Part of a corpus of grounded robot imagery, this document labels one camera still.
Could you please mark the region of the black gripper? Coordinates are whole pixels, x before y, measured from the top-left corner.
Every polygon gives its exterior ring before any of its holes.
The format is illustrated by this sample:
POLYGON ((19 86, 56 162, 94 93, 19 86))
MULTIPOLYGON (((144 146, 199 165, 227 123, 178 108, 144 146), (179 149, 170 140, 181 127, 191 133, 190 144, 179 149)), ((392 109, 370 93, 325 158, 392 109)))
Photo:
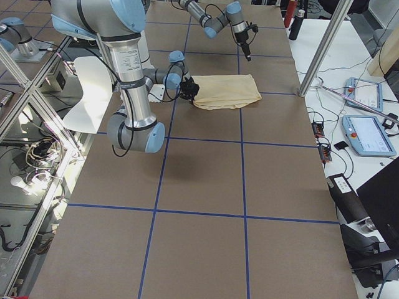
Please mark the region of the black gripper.
POLYGON ((184 100, 194 100, 199 92, 199 85, 193 78, 189 78, 180 83, 180 98, 184 100))
POLYGON ((241 47, 242 52, 249 62, 251 61, 251 51, 248 45, 249 34, 247 30, 243 30, 241 32, 235 32, 234 37, 236 39, 237 44, 241 47))

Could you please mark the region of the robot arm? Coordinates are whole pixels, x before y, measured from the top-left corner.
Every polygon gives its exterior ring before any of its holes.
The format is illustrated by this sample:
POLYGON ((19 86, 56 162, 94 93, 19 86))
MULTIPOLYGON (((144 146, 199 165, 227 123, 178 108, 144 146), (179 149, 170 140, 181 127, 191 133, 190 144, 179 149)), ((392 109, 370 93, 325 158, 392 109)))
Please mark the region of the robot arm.
POLYGON ((250 45, 259 28, 257 24, 245 20, 239 1, 229 3, 224 9, 212 3, 202 8, 198 1, 192 0, 170 2, 175 9, 186 11, 195 18, 210 39, 214 39, 225 27, 229 27, 233 42, 241 49, 248 62, 252 60, 250 45))
POLYGON ((170 54, 167 71, 144 70, 138 42, 145 28, 141 1, 53 1, 54 29, 79 39, 98 39, 108 47, 123 105, 108 121, 107 135, 121 150, 156 153, 165 139, 165 126, 152 113, 148 83, 164 83, 181 98, 193 100, 199 86, 191 77, 180 51, 170 54))

